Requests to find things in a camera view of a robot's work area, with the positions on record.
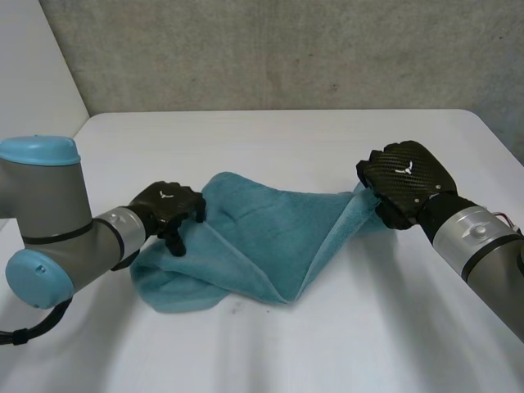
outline robotic hand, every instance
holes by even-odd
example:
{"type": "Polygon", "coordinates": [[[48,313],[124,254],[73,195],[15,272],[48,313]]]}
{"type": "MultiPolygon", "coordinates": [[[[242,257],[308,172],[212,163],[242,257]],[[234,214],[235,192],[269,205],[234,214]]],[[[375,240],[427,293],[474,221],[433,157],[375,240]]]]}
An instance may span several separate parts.
{"type": "Polygon", "coordinates": [[[440,256],[524,341],[524,237],[460,197],[449,173],[417,142],[372,151],[357,174],[381,200],[376,212],[384,224],[419,224],[440,256]]]}

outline blue towel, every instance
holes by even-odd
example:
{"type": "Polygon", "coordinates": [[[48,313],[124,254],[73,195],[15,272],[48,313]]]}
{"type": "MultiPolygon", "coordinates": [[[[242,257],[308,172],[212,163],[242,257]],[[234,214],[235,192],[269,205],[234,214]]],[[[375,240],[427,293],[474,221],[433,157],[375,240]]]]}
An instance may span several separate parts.
{"type": "Polygon", "coordinates": [[[184,257],[164,241],[142,251],[131,277],[155,310],[208,309],[229,292],[267,303],[297,300],[344,242],[382,230],[369,190],[313,194],[279,191],[237,174],[214,176],[202,193],[206,221],[186,220],[184,257]]]}

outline light blue joint cap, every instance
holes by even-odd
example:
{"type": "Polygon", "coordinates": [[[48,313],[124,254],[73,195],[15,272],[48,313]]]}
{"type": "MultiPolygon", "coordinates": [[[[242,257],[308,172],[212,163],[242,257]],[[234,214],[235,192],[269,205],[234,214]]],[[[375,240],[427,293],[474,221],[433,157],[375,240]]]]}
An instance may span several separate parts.
{"type": "Polygon", "coordinates": [[[20,299],[39,309],[50,309],[75,293],[67,273],[47,255],[34,250],[17,251],[9,259],[6,279],[20,299]]]}
{"type": "Polygon", "coordinates": [[[0,142],[0,158],[41,166],[65,166],[80,162],[73,139],[43,135],[4,139],[0,142]]]}

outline carbon fiber hand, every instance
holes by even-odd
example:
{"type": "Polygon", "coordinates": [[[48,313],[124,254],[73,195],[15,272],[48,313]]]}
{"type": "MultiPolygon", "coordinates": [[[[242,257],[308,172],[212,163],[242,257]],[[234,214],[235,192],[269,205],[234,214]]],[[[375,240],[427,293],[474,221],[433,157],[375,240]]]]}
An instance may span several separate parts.
{"type": "Polygon", "coordinates": [[[369,160],[357,164],[357,175],[380,198],[376,212],[393,229],[417,224],[418,213],[436,194],[457,194],[448,171],[423,145],[414,141],[372,151],[369,160]]]}

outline gray robot arm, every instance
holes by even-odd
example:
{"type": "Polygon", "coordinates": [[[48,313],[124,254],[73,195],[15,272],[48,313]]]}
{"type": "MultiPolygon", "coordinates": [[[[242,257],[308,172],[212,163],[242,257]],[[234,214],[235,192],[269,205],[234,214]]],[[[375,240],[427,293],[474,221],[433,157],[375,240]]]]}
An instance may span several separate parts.
{"type": "Polygon", "coordinates": [[[69,138],[12,138],[0,143],[0,212],[14,218],[25,245],[8,261],[6,279],[24,302],[49,309],[108,270],[130,265],[148,237],[185,248],[182,220],[206,203],[178,183],[157,182],[128,206],[92,217],[80,158],[69,138]]]}
{"type": "Polygon", "coordinates": [[[481,206],[437,196],[419,223],[433,248],[524,341],[524,237],[481,206]]]}
{"type": "Polygon", "coordinates": [[[373,151],[357,173],[380,198],[376,212],[386,226],[420,224],[449,266],[524,341],[524,237],[460,197],[450,174],[417,142],[373,151]]]}

